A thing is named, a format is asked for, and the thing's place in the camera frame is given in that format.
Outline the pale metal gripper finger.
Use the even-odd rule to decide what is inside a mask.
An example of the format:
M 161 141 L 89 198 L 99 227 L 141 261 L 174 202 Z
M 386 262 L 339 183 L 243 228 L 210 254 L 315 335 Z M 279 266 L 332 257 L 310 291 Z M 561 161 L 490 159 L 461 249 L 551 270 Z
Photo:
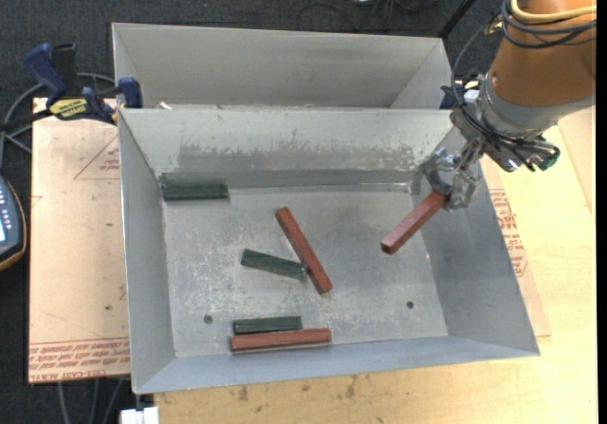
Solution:
M 433 192 L 450 197 L 457 168 L 456 156 L 447 149 L 436 149 L 419 167 Z
M 476 169 L 458 169 L 451 182 L 451 195 L 445 209 L 456 211 L 465 209 L 477 195 L 481 177 Z

